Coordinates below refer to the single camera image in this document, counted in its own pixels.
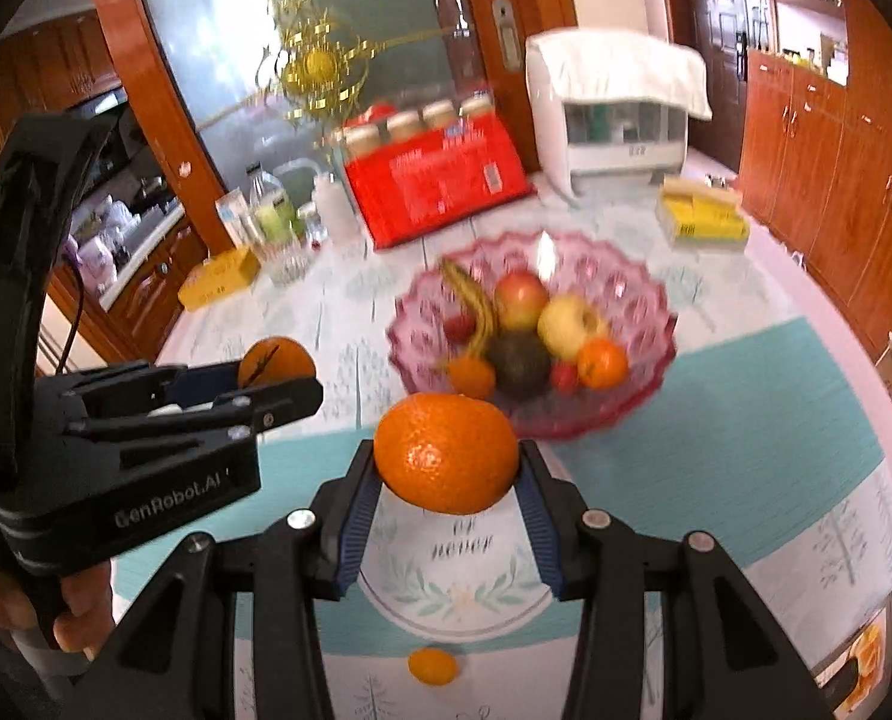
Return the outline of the red apple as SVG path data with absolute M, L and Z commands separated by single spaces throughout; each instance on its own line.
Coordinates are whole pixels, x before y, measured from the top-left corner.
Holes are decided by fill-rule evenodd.
M 529 268 L 511 271 L 493 291 L 498 323 L 508 332 L 534 332 L 549 301 L 549 289 Z

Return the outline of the mandarin with dark mark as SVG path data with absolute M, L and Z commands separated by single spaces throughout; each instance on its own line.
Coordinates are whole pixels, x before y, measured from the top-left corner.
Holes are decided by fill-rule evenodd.
M 264 387 L 312 379 L 318 371 L 308 351 L 288 337 L 268 337 L 252 344 L 241 359 L 238 387 Z

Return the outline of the clear drinking glass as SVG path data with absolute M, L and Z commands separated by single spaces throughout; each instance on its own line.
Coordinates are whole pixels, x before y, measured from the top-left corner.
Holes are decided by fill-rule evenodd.
M 311 250 L 293 232 L 286 232 L 276 241 L 266 242 L 261 254 L 264 271 L 277 286 L 288 286 L 302 280 L 313 265 Z

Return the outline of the white cloth cover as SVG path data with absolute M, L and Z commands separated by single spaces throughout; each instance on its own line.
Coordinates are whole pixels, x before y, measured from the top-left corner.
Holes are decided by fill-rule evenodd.
M 526 78 L 534 96 L 547 91 L 570 104 L 648 101 L 711 121 L 708 71 L 692 47 L 644 32 L 567 28 L 526 41 Z

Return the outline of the yellow flat box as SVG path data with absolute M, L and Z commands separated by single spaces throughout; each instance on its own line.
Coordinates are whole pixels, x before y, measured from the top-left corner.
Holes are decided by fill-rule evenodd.
M 185 310 L 202 309 L 218 299 L 249 288 L 261 273 L 261 262 L 247 247 L 228 250 L 204 260 L 190 270 L 179 289 Z

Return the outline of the yellow pear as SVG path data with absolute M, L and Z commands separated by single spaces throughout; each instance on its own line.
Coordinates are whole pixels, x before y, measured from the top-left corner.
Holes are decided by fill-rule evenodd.
M 540 312 L 535 331 L 554 358 L 574 362 L 588 341 L 609 335 L 609 324 L 585 298 L 558 294 Z

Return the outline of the patterned tablecloth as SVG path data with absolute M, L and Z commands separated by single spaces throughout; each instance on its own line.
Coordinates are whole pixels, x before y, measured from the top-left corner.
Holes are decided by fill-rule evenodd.
M 167 362 L 228 361 L 288 335 L 325 388 L 314 418 L 264 437 L 261 490 L 205 528 L 257 532 L 343 472 L 404 394 L 386 337 L 396 299 L 439 257 L 511 231 L 612 242 L 663 282 L 677 317 L 658 394 L 617 426 L 547 445 L 555 471 L 638 532 L 713 533 L 809 665 L 824 678 L 858 667 L 842 715 L 869 717 L 892 695 L 892 403 L 837 310 L 767 234 L 739 250 L 674 247 L 651 197 L 576 210 L 540 195 L 387 252 L 327 250 L 297 283 L 259 281 L 182 317 Z M 340 717 L 560 713 L 579 611 L 540 587 L 513 507 L 453 522 L 384 502 L 375 535 L 389 603 L 360 583 L 318 611 Z M 423 647 L 459 660 L 456 681 L 409 673 Z

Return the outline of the wooden cabinet doors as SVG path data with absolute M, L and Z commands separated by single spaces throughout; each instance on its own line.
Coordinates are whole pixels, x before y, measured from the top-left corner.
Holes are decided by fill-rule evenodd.
M 843 3 L 843 85 L 750 52 L 737 185 L 878 355 L 892 332 L 892 28 L 871 0 Z

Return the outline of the white plastic squeeze bottle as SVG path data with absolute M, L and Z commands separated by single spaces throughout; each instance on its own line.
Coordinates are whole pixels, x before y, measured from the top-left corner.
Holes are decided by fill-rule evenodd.
M 361 239 L 357 212 L 348 199 L 347 190 L 329 172 L 314 176 L 313 202 L 330 241 L 337 245 L 353 244 Z

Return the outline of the white countertop appliance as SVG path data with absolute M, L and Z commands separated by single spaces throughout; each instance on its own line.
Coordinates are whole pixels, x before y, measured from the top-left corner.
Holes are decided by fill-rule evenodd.
M 570 104 L 547 91 L 529 91 L 535 151 L 545 181 L 563 199 L 579 202 L 607 182 L 681 171 L 693 119 L 664 104 L 633 101 Z

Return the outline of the red paper cup package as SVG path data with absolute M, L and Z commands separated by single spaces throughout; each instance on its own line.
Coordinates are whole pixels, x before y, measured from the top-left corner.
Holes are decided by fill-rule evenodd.
M 532 192 L 487 91 L 410 109 L 376 104 L 334 128 L 330 140 L 378 250 Z

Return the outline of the dark red lychee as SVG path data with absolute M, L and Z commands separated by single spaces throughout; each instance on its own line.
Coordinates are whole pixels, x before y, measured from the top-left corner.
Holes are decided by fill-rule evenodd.
M 477 330 L 477 319 L 467 312 L 460 312 L 443 322 L 444 338 L 457 346 L 469 343 L 475 330 Z

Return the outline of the brown spotted banana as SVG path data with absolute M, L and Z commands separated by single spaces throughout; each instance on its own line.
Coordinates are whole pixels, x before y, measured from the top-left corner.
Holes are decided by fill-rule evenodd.
M 475 320 L 475 330 L 464 348 L 466 358 L 483 358 L 489 351 L 490 341 L 498 330 L 495 308 L 487 291 L 454 260 L 441 259 L 439 271 L 444 282 L 456 294 L 456 298 L 466 306 Z

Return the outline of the gold ornament door decoration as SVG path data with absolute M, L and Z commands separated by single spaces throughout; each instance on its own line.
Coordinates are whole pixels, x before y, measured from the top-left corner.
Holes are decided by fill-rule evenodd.
M 203 133 L 248 107 L 268 107 L 277 98 L 288 104 L 283 119 L 293 127 L 303 122 L 319 127 L 338 122 L 357 109 L 361 90 L 370 78 L 371 62 L 379 54 L 456 34 L 454 26 L 448 25 L 373 41 L 361 37 L 348 21 L 319 7 L 316 0 L 267 0 L 267 15 L 277 41 L 262 49 L 254 73 L 256 89 L 200 121 L 197 132 Z

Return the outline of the large orange mandarin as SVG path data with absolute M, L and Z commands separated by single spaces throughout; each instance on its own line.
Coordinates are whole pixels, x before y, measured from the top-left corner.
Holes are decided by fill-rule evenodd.
M 519 442 L 488 401 L 415 394 L 376 426 L 373 454 L 387 488 L 409 504 L 446 515 L 490 509 L 513 486 Z

